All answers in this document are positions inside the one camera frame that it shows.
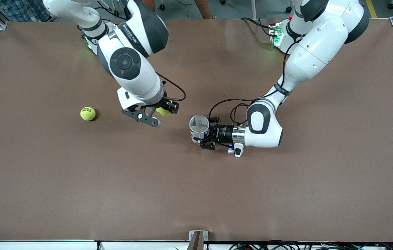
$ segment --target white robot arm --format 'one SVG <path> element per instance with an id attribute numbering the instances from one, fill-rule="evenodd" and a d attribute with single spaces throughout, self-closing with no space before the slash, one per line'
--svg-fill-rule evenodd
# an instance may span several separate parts
<path id="1" fill-rule="evenodd" d="M 89 0 L 43 2 L 52 14 L 71 19 L 82 29 L 89 48 L 121 86 L 117 94 L 124 115 L 158 128 L 161 123 L 153 117 L 157 109 L 162 109 L 161 114 L 165 115 L 178 112 L 178 100 L 167 98 L 165 82 L 146 59 L 165 48 L 168 30 L 140 0 L 118 0 L 120 7 L 131 15 L 118 26 L 103 21 L 95 9 L 86 7 Z M 148 114 L 146 107 L 152 109 Z"/>
<path id="2" fill-rule="evenodd" d="M 343 44 L 358 38 L 369 23 L 369 17 L 358 0 L 303 0 L 300 8 L 295 6 L 295 9 L 301 10 L 306 22 L 312 22 L 311 30 L 302 39 L 290 35 L 281 37 L 291 40 L 290 46 L 293 45 L 294 49 L 275 85 L 249 105 L 247 126 L 221 125 L 217 117 L 209 117 L 209 120 L 197 115 L 189 124 L 195 143 L 204 149 L 214 149 L 216 144 L 226 145 L 228 152 L 236 157 L 242 155 L 245 146 L 279 146 L 283 129 L 275 114 L 280 104 L 298 84 L 317 75 Z M 285 25 L 289 27 L 290 22 L 285 22 Z M 290 46 L 286 46 L 286 52 L 290 51 Z"/>

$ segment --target white robot link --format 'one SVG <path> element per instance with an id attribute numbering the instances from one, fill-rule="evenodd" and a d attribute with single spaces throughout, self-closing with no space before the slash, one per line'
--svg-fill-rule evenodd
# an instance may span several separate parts
<path id="1" fill-rule="evenodd" d="M 203 149 L 213 150 L 216 144 L 222 144 L 228 147 L 228 153 L 240 157 L 245 146 L 278 147 L 283 134 L 275 117 L 278 107 L 298 84 L 317 75 L 343 44 L 357 39 L 369 24 L 367 11 L 358 0 L 293 0 L 293 3 L 292 20 L 271 27 L 274 45 L 291 54 L 282 76 L 265 95 L 255 100 L 239 99 L 251 101 L 249 105 L 242 104 L 248 106 L 247 126 L 222 125 L 218 117 L 210 117 L 212 111 L 208 118 L 192 117 L 189 123 L 192 140 Z"/>
<path id="2" fill-rule="evenodd" d="M 167 98 L 165 81 L 161 81 L 147 60 L 165 48 L 166 25 L 140 0 L 117 0 L 128 13 L 127 21 L 116 26 L 103 21 L 98 11 L 87 7 L 90 0 L 43 0 L 50 13 L 75 21 L 84 32 L 88 47 L 97 55 L 104 69 L 116 79 L 122 114 L 158 128 L 160 120 L 153 116 L 178 112 L 183 99 Z"/>

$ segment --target table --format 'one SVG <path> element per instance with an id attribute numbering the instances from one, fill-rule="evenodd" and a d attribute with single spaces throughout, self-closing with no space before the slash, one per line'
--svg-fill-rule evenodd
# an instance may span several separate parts
<path id="1" fill-rule="evenodd" d="M 117 83 L 73 23 L 0 32 L 0 239 L 393 242 L 393 27 L 371 20 L 279 109 L 276 149 L 202 150 L 188 121 L 255 98 L 283 55 L 244 21 L 166 22 L 149 58 L 187 93 L 158 130 L 123 116 Z M 179 91 L 166 85 L 169 96 Z M 234 103 L 215 109 L 225 122 Z M 79 111 L 99 111 L 94 122 Z"/>

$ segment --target black joint cap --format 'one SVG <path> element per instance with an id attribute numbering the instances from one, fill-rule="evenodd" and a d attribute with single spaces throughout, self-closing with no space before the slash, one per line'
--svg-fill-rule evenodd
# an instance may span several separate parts
<path id="1" fill-rule="evenodd" d="M 358 22 L 356 27 L 349 33 L 349 35 L 347 35 L 347 39 L 344 42 L 345 44 L 355 41 L 369 26 L 369 11 L 366 8 L 364 8 L 363 11 L 364 13 L 360 19 L 360 22 Z"/>
<path id="2" fill-rule="evenodd" d="M 110 59 L 110 69 L 119 78 L 131 80 L 139 75 L 141 58 L 131 48 L 119 48 L 113 52 Z"/>
<path id="3" fill-rule="evenodd" d="M 314 21 L 321 14 L 323 14 L 329 0 L 310 0 L 305 5 L 301 5 L 301 14 L 304 16 L 304 21 Z"/>

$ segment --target wire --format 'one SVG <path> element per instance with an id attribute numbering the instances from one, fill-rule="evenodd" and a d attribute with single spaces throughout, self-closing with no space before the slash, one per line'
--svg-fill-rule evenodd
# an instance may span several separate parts
<path id="1" fill-rule="evenodd" d="M 183 4 L 183 5 L 194 5 L 195 3 L 187 3 L 187 2 L 185 2 L 185 3 L 183 3 L 183 2 L 181 2 L 180 0 L 177 0 L 178 1 L 178 3 L 181 3 L 181 4 Z"/>
<path id="2" fill-rule="evenodd" d="M 233 109 L 232 109 L 232 111 L 230 112 L 230 120 L 232 121 L 232 125 L 242 125 L 242 124 L 244 124 L 244 123 L 246 123 L 247 122 L 247 119 L 246 120 L 244 120 L 243 122 L 237 122 L 237 121 L 235 121 L 235 117 L 236 117 L 236 109 L 237 108 L 239 108 L 239 107 L 249 107 L 250 105 L 249 104 L 245 104 L 245 103 L 240 103 L 240 104 L 238 104 L 238 105 L 236 105 Z"/>
<path id="3" fill-rule="evenodd" d="M 122 19 L 122 20 L 127 20 L 127 19 L 125 19 L 125 18 L 123 18 L 123 17 L 120 17 L 120 16 L 117 16 L 117 15 L 113 14 L 111 11 L 109 11 L 109 9 L 105 8 L 99 1 L 97 1 L 97 3 L 98 3 L 99 5 L 101 5 L 101 7 L 98 7 L 98 8 L 95 8 L 95 9 L 103 9 L 103 10 L 105 10 L 107 13 L 111 14 L 112 16 L 115 16 L 115 17 L 120 18 L 120 19 Z"/>
<path id="4" fill-rule="evenodd" d="M 261 26 L 261 29 L 263 30 L 263 32 L 264 32 L 266 35 L 271 36 L 271 37 L 273 37 L 273 38 L 276 38 L 276 37 L 277 37 L 277 35 L 272 35 L 271 33 L 267 33 L 267 32 L 264 30 L 264 27 L 263 27 L 263 25 L 261 24 L 261 19 L 259 19 L 259 18 L 258 18 L 258 23 L 259 23 L 259 25 Z"/>
<path id="5" fill-rule="evenodd" d="M 248 18 L 248 17 L 243 17 L 243 18 L 241 18 L 240 20 L 247 20 L 247 21 L 250 21 L 250 22 L 252 22 L 253 24 L 258 25 L 258 26 L 261 26 L 261 27 L 266 27 L 266 28 L 269 27 L 269 26 L 266 26 L 266 25 L 262 25 L 262 24 L 260 24 L 260 23 L 257 23 L 257 22 L 255 22 L 254 20 L 252 20 L 252 19 L 250 19 L 250 18 Z"/>
<path id="6" fill-rule="evenodd" d="M 229 149 L 233 148 L 232 146 L 226 145 L 226 144 L 222 144 L 221 142 L 214 141 L 214 143 L 216 143 L 216 144 L 218 144 L 218 145 L 221 145 L 221 146 L 224 146 L 224 147 L 227 147 L 227 148 L 229 148 Z"/>
<path id="7" fill-rule="evenodd" d="M 187 9 L 187 3 L 184 3 L 185 7 L 186 7 L 186 19 L 189 18 L 189 10 Z"/>
<path id="8" fill-rule="evenodd" d="M 260 25 L 261 28 L 262 28 L 263 25 L 261 24 L 260 19 L 258 19 L 258 21 L 259 21 L 260 23 L 257 23 L 257 25 Z M 281 82 L 281 85 L 280 85 L 281 87 L 283 86 L 283 84 L 284 84 L 284 79 L 285 79 L 285 72 L 284 72 L 284 71 L 285 71 L 285 61 L 286 61 L 287 55 L 288 55 L 288 53 L 289 53 L 289 51 L 290 51 L 290 48 L 292 48 L 292 46 L 294 46 L 296 43 L 299 43 L 300 41 L 301 41 L 301 39 L 298 40 L 298 41 L 295 41 L 294 43 L 292 43 L 292 44 L 287 48 L 286 52 L 284 53 L 284 59 L 283 59 L 283 62 L 282 62 L 282 82 Z M 255 101 L 258 101 L 260 98 L 267 98 L 267 97 L 269 97 L 269 96 L 275 94 L 276 92 L 277 92 L 277 90 L 274 90 L 274 91 L 272 91 L 270 94 L 267 94 L 267 95 L 264 95 L 264 96 L 261 96 L 261 97 L 259 97 L 259 98 L 255 98 L 255 99 L 231 98 L 231 99 L 222 100 L 222 101 L 218 102 L 217 104 L 215 104 L 214 106 L 212 106 L 212 108 L 211 108 L 210 111 L 209 111 L 209 116 L 208 116 L 208 118 L 209 118 L 209 120 L 210 120 L 210 118 L 212 117 L 212 111 L 214 110 L 214 108 L 216 108 L 218 105 L 220 105 L 220 104 L 222 104 L 222 103 L 225 103 L 225 102 L 228 102 L 228 101 L 250 101 L 250 102 L 251 102 L 250 104 L 240 103 L 240 104 L 236 105 L 236 106 L 231 110 L 231 112 L 230 112 L 230 119 L 231 119 L 232 123 L 233 123 L 233 124 L 236 123 L 237 125 L 242 125 L 242 124 L 244 124 L 244 123 L 247 122 L 247 119 L 246 119 L 244 122 L 237 122 L 237 121 L 235 121 L 236 109 L 237 109 L 237 108 L 242 107 L 242 106 L 247 106 L 247 107 L 249 107 L 249 106 L 252 105 Z M 289 250 L 289 249 L 287 249 L 284 245 L 288 245 L 288 246 L 290 247 L 290 250 L 293 250 L 293 249 L 292 249 L 292 246 L 290 246 L 290 243 L 288 243 L 288 242 L 283 242 L 283 243 L 282 243 L 282 241 L 272 241 L 272 243 L 275 243 L 275 244 L 278 245 L 278 246 L 274 247 L 272 250 L 275 250 L 275 249 L 278 248 L 278 247 L 284 247 L 286 250 Z"/>
<path id="9" fill-rule="evenodd" d="M 165 98 L 165 99 L 167 99 L 167 100 L 169 100 L 169 101 L 184 101 L 184 100 L 187 98 L 186 92 L 185 92 L 181 87 L 179 87 L 179 85 L 177 85 L 176 83 L 170 81 L 167 77 L 165 77 L 165 76 L 159 74 L 158 72 L 156 72 L 156 74 L 157 74 L 158 76 L 161 76 L 163 79 L 165 79 L 166 81 L 170 82 L 171 84 L 173 84 L 175 87 L 177 87 L 179 90 L 181 90 L 181 92 L 184 94 L 184 97 L 181 98 L 181 99 L 177 99 L 177 98 Z"/>
<path id="10" fill-rule="evenodd" d="M 186 6 L 186 19 L 188 19 L 188 18 L 189 18 L 189 10 L 187 9 L 187 5 L 194 5 L 195 2 L 193 2 L 193 3 L 187 3 L 187 1 L 186 1 L 185 3 L 183 3 L 183 2 L 181 2 L 180 0 L 177 0 L 177 1 L 178 1 L 178 3 L 180 3 L 180 4 Z"/>
<path id="11" fill-rule="evenodd" d="M 282 81 L 281 81 L 281 85 L 280 85 L 281 87 L 282 87 L 282 85 L 284 84 L 284 76 L 285 76 L 285 73 L 284 73 L 284 70 L 285 70 L 285 59 L 287 58 L 287 54 L 288 54 L 290 48 L 291 48 L 292 46 L 294 46 L 295 44 L 299 43 L 300 41 L 301 41 L 301 39 L 298 40 L 298 41 L 293 42 L 293 44 L 291 44 L 291 45 L 288 47 L 287 51 L 285 51 L 285 53 L 284 53 L 284 59 L 282 60 Z"/>
<path id="12" fill-rule="evenodd" d="M 98 0 L 98 2 L 102 3 L 103 5 L 105 5 L 105 6 L 109 9 L 109 11 L 112 11 L 112 8 L 110 8 L 110 6 L 109 6 L 108 4 L 106 4 L 106 3 L 104 2 L 104 0 Z"/>
<path id="13" fill-rule="evenodd" d="M 231 98 L 231 99 L 225 99 L 225 100 L 222 100 L 222 101 L 220 101 L 220 102 L 218 102 L 217 104 L 215 104 L 211 109 L 210 109 L 210 111 L 209 111 L 209 120 L 210 120 L 210 117 L 212 117 L 212 111 L 213 111 L 213 109 L 215 108 L 215 107 L 217 107 L 218 105 L 220 105 L 220 104 L 222 104 L 222 103 L 224 103 L 224 102 L 228 102 L 228 101 L 253 101 L 253 100 L 249 100 L 249 99 L 240 99 L 240 98 Z"/>

